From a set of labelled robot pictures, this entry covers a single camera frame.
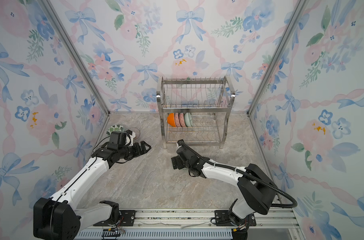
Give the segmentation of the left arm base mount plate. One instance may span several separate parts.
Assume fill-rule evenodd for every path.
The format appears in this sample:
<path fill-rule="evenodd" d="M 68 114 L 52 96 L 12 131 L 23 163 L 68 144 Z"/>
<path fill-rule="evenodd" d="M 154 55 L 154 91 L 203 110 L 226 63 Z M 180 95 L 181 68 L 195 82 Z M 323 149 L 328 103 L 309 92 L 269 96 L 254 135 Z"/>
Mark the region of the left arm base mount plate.
<path fill-rule="evenodd" d="M 101 221 L 94 224 L 94 227 L 133 227 L 135 221 L 135 210 L 120 210 L 118 221 L 114 224 L 112 220 Z"/>

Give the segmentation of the pink purple bowl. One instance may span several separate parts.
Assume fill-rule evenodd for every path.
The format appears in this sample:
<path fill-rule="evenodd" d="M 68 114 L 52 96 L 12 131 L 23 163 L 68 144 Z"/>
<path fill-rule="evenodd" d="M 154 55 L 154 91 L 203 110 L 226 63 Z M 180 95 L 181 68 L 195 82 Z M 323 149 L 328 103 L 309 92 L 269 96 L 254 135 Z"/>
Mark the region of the pink purple bowl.
<path fill-rule="evenodd" d="M 181 127 L 181 123 L 180 123 L 179 113 L 174 113 L 174 119 L 175 119 L 175 125 L 176 125 L 176 127 L 180 128 Z"/>

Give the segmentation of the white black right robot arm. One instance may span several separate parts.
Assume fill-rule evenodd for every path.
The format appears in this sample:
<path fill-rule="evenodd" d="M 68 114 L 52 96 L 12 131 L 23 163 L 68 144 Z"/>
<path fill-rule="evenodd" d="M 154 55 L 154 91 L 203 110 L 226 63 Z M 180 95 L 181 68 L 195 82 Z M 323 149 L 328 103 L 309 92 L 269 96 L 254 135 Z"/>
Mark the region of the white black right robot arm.
<path fill-rule="evenodd" d="M 215 179 L 238 187 L 243 198 L 236 199 L 228 210 L 229 221 L 240 226 L 251 215 L 267 215 L 273 204 L 276 191 L 272 180 L 255 164 L 233 167 L 200 156 L 189 146 L 179 146 L 177 155 L 171 158 L 173 169 L 187 169 L 191 177 Z"/>

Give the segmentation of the pale green celadon bowl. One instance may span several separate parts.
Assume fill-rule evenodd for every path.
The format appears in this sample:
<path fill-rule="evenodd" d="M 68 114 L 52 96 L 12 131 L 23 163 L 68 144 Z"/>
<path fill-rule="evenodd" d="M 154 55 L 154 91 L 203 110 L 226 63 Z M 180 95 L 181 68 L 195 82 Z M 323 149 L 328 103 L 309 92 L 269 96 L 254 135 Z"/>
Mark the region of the pale green celadon bowl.
<path fill-rule="evenodd" d="M 186 127 L 192 127 L 193 126 L 193 120 L 192 120 L 192 116 L 191 116 L 190 113 L 185 113 L 184 114 L 184 121 L 185 121 Z"/>

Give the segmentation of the purple glass bowl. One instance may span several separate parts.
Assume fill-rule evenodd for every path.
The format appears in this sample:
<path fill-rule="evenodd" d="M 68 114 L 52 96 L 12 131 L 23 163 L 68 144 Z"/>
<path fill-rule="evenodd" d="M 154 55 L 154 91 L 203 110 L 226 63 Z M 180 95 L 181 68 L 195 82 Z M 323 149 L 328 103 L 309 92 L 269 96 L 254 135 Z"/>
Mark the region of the purple glass bowl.
<path fill-rule="evenodd" d="M 137 140 L 141 135 L 140 130 L 137 128 L 131 128 L 130 130 L 133 132 L 134 140 Z"/>

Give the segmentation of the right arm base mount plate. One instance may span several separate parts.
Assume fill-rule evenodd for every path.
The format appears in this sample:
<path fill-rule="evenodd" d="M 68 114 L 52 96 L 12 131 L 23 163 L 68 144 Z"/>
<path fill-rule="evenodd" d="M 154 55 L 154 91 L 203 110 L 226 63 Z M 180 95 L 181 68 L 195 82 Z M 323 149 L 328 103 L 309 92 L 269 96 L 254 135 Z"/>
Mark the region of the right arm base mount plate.
<path fill-rule="evenodd" d="M 248 224 L 250 227 L 257 225 L 254 214 L 250 214 L 243 220 L 236 217 L 230 217 L 228 210 L 215 210 L 215 216 L 211 219 L 211 223 L 219 227 L 241 227 Z"/>

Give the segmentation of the orange white bowl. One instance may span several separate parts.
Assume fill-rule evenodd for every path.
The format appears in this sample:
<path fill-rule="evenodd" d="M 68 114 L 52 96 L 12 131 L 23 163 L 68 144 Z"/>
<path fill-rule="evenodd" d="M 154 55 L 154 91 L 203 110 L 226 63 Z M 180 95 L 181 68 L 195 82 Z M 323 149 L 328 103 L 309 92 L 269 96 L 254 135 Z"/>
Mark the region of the orange white bowl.
<path fill-rule="evenodd" d="M 171 127 L 176 127 L 176 121 L 175 121 L 175 114 L 174 113 L 169 113 L 167 116 L 167 123 L 171 126 Z"/>

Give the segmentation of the stainless steel dish rack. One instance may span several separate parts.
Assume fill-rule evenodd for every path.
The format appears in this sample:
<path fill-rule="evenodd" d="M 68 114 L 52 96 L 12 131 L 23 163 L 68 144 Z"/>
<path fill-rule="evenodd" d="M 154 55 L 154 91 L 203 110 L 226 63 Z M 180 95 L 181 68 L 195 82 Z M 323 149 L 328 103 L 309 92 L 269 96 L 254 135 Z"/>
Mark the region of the stainless steel dish rack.
<path fill-rule="evenodd" d="M 163 148 L 184 140 L 190 146 L 223 148 L 228 135 L 229 118 L 236 99 L 234 79 L 160 77 L 156 101 L 160 115 Z M 171 127 L 169 113 L 190 113 L 192 127 Z"/>

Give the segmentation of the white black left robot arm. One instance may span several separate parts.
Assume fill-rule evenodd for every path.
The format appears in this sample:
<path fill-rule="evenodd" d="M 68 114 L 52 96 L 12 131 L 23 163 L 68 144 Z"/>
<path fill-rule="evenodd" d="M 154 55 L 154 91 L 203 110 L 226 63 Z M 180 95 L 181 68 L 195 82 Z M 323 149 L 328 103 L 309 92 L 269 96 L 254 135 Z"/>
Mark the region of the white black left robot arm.
<path fill-rule="evenodd" d="M 33 207 L 33 235 L 43 240 L 73 240 L 79 231 L 97 223 L 111 224 L 115 229 L 122 220 L 119 204 L 101 201 L 79 209 L 78 205 L 94 183 L 114 164 L 124 164 L 147 154 L 151 146 L 136 143 L 136 134 L 112 132 L 108 142 L 95 149 L 85 166 L 60 190 L 40 198 Z"/>

